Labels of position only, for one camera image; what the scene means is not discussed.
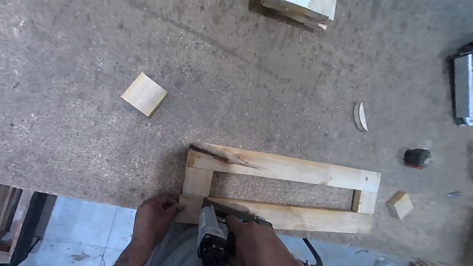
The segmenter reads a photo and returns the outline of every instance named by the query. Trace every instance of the wooden pallet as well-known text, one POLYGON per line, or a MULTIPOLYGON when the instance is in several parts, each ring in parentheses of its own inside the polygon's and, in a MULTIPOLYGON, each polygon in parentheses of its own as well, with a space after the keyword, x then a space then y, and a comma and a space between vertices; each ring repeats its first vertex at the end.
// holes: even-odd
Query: wooden pallet
POLYGON ((209 143, 190 145, 178 222, 198 223, 213 171, 354 189, 351 211, 289 204, 210 198, 271 222, 274 229, 368 233, 381 173, 209 143))

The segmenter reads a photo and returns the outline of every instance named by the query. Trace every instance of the power tool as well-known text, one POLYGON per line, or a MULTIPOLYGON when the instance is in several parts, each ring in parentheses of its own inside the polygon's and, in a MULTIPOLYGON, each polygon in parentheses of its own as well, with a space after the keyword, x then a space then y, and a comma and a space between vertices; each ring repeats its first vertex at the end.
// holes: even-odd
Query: power tool
MULTIPOLYGON (((254 221, 257 224, 272 224, 258 216, 241 212, 204 198, 199 215, 199 236, 197 238, 197 256, 204 266, 225 266, 235 255, 235 235, 225 223, 225 217, 233 215, 240 222, 254 221)), ((322 260, 309 243, 304 239, 316 260, 316 266, 322 266, 322 260)))

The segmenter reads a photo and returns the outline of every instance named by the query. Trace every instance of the tile floor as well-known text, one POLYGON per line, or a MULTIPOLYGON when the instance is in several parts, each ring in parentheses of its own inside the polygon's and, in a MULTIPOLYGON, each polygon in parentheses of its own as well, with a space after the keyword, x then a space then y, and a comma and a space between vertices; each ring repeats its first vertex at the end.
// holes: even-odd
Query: tile floor
MULTIPOLYGON (((112 266, 131 240, 136 210, 59 196, 44 239, 20 266, 112 266)), ((315 264, 301 238, 280 235, 295 257, 315 264)), ((380 257, 399 265, 408 259, 310 240, 325 266, 371 266, 380 257)))

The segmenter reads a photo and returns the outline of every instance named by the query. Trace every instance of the wooden plank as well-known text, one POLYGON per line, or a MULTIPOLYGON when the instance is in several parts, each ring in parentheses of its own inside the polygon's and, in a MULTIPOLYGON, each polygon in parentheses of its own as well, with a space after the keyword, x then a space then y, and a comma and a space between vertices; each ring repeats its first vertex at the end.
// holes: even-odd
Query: wooden plank
POLYGON ((123 93, 122 98, 151 117, 166 96, 167 91, 142 72, 123 93))
POLYGON ((377 192, 381 173, 209 143, 193 143, 187 167, 377 192))
POLYGON ((179 202, 186 204, 186 208, 176 217, 177 222, 198 223, 202 202, 209 195, 212 183, 212 170, 186 167, 182 196, 179 202))
POLYGON ((3 231, 1 224, 5 219, 5 215, 7 213, 7 209, 9 208, 9 202, 11 195, 13 194, 13 190, 15 188, 12 186, 7 185, 0 185, 0 231, 3 231))
POLYGON ((212 176, 212 170, 186 167, 182 196, 189 198, 207 197, 212 183, 212 176))
POLYGON ((274 229, 368 233, 373 221, 371 215, 343 210, 215 197, 209 199, 230 208, 255 214, 271 222, 274 229))
POLYGON ((34 191, 23 189, 21 192, 21 197, 15 211, 15 216, 13 217, 13 222, 11 224, 10 231, 12 232, 12 242, 8 252, 0 252, 0 263, 10 263, 11 256, 18 242, 18 237, 20 236, 21 228, 23 227, 23 222, 25 221, 26 213, 30 205, 31 197, 33 197, 34 191))
POLYGON ((8 200, 7 206, 5 208, 5 213, 0 220, 0 231, 8 232, 10 231, 11 224, 13 222, 13 217, 15 215, 15 210, 17 209, 18 202, 20 200, 22 190, 19 188, 12 188, 10 198, 8 200))
POLYGON ((185 204, 185 209, 176 216, 176 222, 198 224, 202 201, 203 198, 186 198, 181 196, 179 202, 185 204))
POLYGON ((375 213, 376 192, 355 190, 351 210, 356 213, 375 213))

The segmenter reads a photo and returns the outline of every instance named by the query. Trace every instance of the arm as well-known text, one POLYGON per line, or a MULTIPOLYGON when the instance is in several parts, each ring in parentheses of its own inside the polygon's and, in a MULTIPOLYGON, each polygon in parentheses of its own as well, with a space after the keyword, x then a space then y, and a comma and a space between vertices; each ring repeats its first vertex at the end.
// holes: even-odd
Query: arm
POLYGON ((226 223, 235 234, 232 266, 300 266, 271 227, 243 223, 233 215, 226 218, 226 223))
POLYGON ((175 216, 184 209, 175 195, 161 194, 138 207, 131 241, 115 266, 143 266, 164 239, 175 216))

